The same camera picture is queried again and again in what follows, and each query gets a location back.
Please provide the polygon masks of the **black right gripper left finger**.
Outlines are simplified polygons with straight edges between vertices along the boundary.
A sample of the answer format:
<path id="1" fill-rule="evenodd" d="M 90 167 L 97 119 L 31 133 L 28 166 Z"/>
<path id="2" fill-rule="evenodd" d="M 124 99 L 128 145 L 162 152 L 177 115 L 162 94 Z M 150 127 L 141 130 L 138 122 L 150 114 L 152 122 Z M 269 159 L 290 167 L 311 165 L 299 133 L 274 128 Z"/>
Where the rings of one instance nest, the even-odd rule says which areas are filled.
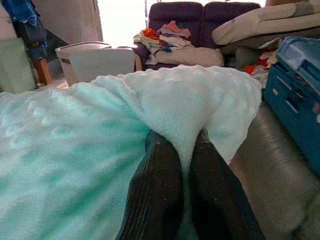
<path id="1" fill-rule="evenodd" d="M 149 131 L 127 194 L 118 240 L 175 240 L 184 212 L 182 167 L 174 146 Z"/>

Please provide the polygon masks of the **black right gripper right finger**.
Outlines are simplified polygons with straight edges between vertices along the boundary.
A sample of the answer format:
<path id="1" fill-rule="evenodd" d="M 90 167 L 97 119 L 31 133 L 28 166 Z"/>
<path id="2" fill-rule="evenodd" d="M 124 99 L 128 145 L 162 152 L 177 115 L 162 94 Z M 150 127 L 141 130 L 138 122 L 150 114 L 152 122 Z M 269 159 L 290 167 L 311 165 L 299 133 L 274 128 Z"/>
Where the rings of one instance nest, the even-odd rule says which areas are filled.
<path id="1" fill-rule="evenodd" d="M 238 177 L 203 128 L 189 169 L 192 221 L 201 240 L 264 240 Z"/>

